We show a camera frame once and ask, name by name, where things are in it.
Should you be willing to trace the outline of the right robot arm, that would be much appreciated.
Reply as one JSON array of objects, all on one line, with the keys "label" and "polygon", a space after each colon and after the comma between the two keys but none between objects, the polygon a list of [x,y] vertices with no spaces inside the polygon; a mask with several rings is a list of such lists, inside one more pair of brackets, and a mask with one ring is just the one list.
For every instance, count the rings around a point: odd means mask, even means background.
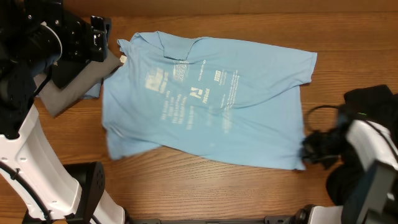
[{"label": "right robot arm", "polygon": [[397,223],[397,148],[387,128],[356,119],[347,128],[316,131],[301,156],[326,169],[343,163],[326,182],[334,206],[307,205],[289,223]]}]

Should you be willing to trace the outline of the light blue printed t-shirt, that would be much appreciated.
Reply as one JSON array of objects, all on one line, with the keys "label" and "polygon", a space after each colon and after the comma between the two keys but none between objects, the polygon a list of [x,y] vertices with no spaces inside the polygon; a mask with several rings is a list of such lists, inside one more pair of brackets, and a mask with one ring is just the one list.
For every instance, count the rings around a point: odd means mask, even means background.
[{"label": "light blue printed t-shirt", "polygon": [[109,156],[160,146],[253,167],[302,170],[300,87],[317,54],[234,39],[138,32],[103,83]]}]

